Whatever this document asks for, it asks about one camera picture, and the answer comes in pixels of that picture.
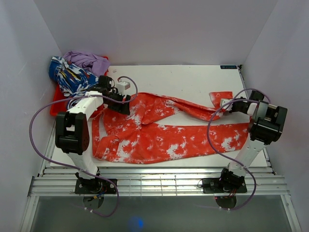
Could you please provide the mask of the red white tie-dye trousers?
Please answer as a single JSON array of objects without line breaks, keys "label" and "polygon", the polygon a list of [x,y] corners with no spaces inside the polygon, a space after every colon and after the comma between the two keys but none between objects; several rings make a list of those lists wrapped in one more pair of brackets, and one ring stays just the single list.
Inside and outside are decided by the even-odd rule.
[{"label": "red white tie-dye trousers", "polygon": [[92,120],[92,155],[99,160],[151,164],[237,151],[244,145],[248,123],[205,126],[161,125],[159,120],[185,112],[197,119],[218,120],[222,98],[231,91],[212,92],[213,107],[141,92],[129,104],[130,115],[103,109]]}]

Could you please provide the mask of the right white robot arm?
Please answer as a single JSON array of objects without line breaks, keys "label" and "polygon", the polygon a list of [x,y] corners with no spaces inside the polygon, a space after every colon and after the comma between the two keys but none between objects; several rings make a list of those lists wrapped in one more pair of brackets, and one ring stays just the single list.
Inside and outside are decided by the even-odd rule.
[{"label": "right white robot arm", "polygon": [[239,98],[227,100],[231,106],[229,112],[241,112],[251,117],[248,125],[248,136],[245,144],[237,154],[235,160],[223,168],[218,179],[219,189],[224,192],[235,191],[245,186],[246,169],[250,167],[256,156],[272,142],[276,142],[282,135],[288,109],[275,106],[264,101],[265,94],[253,89],[249,101]]}]

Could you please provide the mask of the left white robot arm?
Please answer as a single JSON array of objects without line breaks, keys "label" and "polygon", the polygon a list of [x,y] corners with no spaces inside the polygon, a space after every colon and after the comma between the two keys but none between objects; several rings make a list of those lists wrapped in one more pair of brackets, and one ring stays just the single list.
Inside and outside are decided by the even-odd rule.
[{"label": "left white robot arm", "polygon": [[79,168],[76,177],[82,187],[92,193],[102,189],[102,180],[95,177],[99,176],[99,168],[87,151],[90,144],[88,120],[104,104],[115,112],[130,115],[131,96],[125,94],[129,88],[130,83],[122,81],[121,78],[114,83],[112,78],[100,76],[98,83],[86,90],[85,98],[56,116],[56,147],[67,154]]}]

